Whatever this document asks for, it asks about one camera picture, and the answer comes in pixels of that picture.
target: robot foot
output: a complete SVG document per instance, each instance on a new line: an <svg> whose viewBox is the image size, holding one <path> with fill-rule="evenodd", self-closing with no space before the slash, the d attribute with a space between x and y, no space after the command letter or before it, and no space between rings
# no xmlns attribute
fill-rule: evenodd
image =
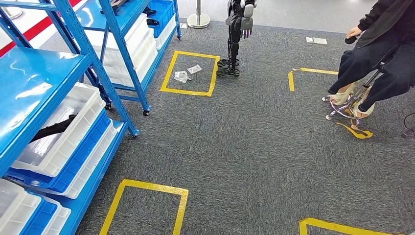
<svg viewBox="0 0 415 235"><path fill-rule="evenodd" d="M228 67L229 66L229 59L223 59L218 62L218 67ZM239 66L239 59L236 59L235 66Z"/></svg>
<svg viewBox="0 0 415 235"><path fill-rule="evenodd" d="M216 75L218 77L223 77L223 76L235 76L238 77L240 74L239 69L229 69L229 68L223 68L223 69L218 69L218 71L216 72Z"/></svg>

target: blue plastic bin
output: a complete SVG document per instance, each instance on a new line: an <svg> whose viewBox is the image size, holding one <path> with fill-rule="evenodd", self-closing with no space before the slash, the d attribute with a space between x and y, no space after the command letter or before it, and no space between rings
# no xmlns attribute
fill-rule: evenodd
<svg viewBox="0 0 415 235"><path fill-rule="evenodd" d="M29 170L13 168L9 168L6 176L26 185L47 188L55 192L65 192L110 123L111 120L105 114L105 109L102 109L87 134L56 177L52 178Z"/></svg>
<svg viewBox="0 0 415 235"><path fill-rule="evenodd" d="M43 230L53 217L53 214L55 214L56 209L58 209L56 204L47 202L44 198L42 198L37 209L20 232L20 235L42 234Z"/></svg>
<svg viewBox="0 0 415 235"><path fill-rule="evenodd" d="M156 10L157 13L149 16L150 19L159 21L160 24L156 26L149 26L154 29L154 38L158 38L163 32L163 29L169 23L174 15L174 2L169 0L151 0L148 7L152 10Z"/></svg>

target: storage bin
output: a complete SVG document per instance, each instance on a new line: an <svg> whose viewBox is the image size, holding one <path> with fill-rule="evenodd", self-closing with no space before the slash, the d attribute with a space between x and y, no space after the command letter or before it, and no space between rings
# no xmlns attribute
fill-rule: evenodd
<svg viewBox="0 0 415 235"><path fill-rule="evenodd" d="M78 197L92 172L95 170L96 165L99 163L102 156L104 156L105 151L107 151L108 146L113 141L116 133L117 130L114 128L111 120L108 128L105 130L104 134L99 139L88 158L82 164L81 168L76 173L74 179L71 181L65 192L55 192L47 188L37 188L37 190L50 194L63 195L71 199Z"/></svg>
<svg viewBox="0 0 415 235"><path fill-rule="evenodd" d="M167 39L170 37L170 34L176 29L177 22L176 22L176 14L172 16L169 23L163 29L160 36L156 38L156 49L160 50L163 45L167 42Z"/></svg>
<svg viewBox="0 0 415 235"><path fill-rule="evenodd" d="M13 168L7 171L6 176L25 185L48 188L56 192L65 192L110 123L111 120L106 116L105 109L102 109L88 133L56 177L52 178L32 171Z"/></svg>
<svg viewBox="0 0 415 235"><path fill-rule="evenodd" d="M130 28L127 35L124 37L126 42L127 50L132 55L137 47L141 44L147 30L147 15L141 14L136 20L134 25ZM104 32L85 30L85 33L91 42L93 49L95 50L98 57L101 56L102 42L104 40ZM124 63L121 52L118 49L118 45L112 33L108 34L107 45L105 49L105 56L103 64L106 63Z"/></svg>
<svg viewBox="0 0 415 235"><path fill-rule="evenodd" d="M44 234L48 224L58 210L58 206L54 203L46 201L42 198L42 201L32 214L29 221L26 223L20 235L41 235Z"/></svg>
<svg viewBox="0 0 415 235"><path fill-rule="evenodd" d="M151 15L150 18L159 21L160 24L149 27L154 29L154 38L158 38L174 15L174 2L170 0L151 0L148 7L157 10L157 13Z"/></svg>
<svg viewBox="0 0 415 235"><path fill-rule="evenodd" d="M40 196L0 179L0 235L20 234L41 201Z"/></svg>
<svg viewBox="0 0 415 235"><path fill-rule="evenodd" d="M43 197L48 203L54 204L57 206L57 210L53 214L53 217L49 221L47 227L42 232L42 235L58 235L63 226L65 225L69 215L70 215L70 209L62 207L62 205L48 197Z"/></svg>
<svg viewBox="0 0 415 235"><path fill-rule="evenodd" d="M140 83L147 75L147 72L150 70L150 67L158 54L156 49L156 41L154 40L152 34L153 29L148 29L144 41L131 56L134 64L134 69ZM106 64L104 65L104 68L113 83L121 84L127 87L134 87L125 64Z"/></svg>
<svg viewBox="0 0 415 235"><path fill-rule="evenodd" d="M43 128L66 120L69 115L78 114L73 122L63 133L30 143L11 167L56 177L104 106L98 88L76 83Z"/></svg>

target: person's hand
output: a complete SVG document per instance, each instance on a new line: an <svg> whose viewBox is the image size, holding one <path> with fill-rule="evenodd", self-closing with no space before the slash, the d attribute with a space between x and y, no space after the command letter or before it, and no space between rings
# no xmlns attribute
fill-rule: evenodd
<svg viewBox="0 0 415 235"><path fill-rule="evenodd" d="M361 33L362 31L358 27L354 27L351 30L349 30L349 32L347 32L346 38L349 39L354 36L360 36Z"/></svg>

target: white floor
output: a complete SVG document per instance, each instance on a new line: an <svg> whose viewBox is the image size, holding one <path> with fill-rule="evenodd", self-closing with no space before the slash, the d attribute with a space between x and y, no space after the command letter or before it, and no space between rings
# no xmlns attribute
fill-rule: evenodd
<svg viewBox="0 0 415 235"><path fill-rule="evenodd" d="M196 12L196 1L178 0L181 18ZM208 14L213 21L225 21L227 0L201 1L202 13ZM254 24L344 33L356 26L375 2L376 0L260 0L254 11ZM25 10L13 22L21 32L26 32L45 16L44 11ZM32 45L40 47L55 32L52 25L35 37L31 41ZM9 42L10 38L0 29L0 48Z"/></svg>

